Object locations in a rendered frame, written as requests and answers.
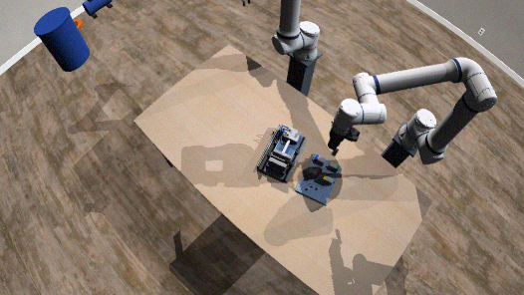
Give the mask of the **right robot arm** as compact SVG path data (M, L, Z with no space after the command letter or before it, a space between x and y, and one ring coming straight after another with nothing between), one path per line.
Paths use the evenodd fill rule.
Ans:
M298 27L301 0L281 0L280 25L272 43L280 55L293 53L300 61L317 58L319 27L312 22L301 22ZM300 49L300 50L299 50Z

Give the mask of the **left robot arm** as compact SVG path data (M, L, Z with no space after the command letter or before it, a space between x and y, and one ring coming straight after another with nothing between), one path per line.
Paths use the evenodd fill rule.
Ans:
M436 129L434 115L421 109L398 131L398 139L405 148L418 148L423 164L438 162L443 159L448 144L466 125L478 113L488 111L497 103L494 89L482 68L470 59L453 58L443 64L371 77L359 73L353 77L359 102L343 100L334 117L334 125L341 132L348 132L354 125L383 124L387 110L384 104L379 104L376 95L449 81L462 82L466 92Z

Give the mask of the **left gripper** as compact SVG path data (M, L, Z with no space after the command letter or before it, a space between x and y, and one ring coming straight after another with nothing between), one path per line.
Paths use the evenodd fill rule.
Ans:
M340 145L340 143L344 139L348 140L350 142L356 142L358 140L358 138L359 138L360 132L357 129L355 129L355 128L352 128L348 132L341 132L340 130L338 130L335 127L334 121L331 121L331 123L332 123L332 129L330 130L330 133L329 133L330 140L328 142L328 147L333 150L332 155L336 156L337 151L339 151L337 149L338 145ZM343 137L341 137L341 136L343 136Z

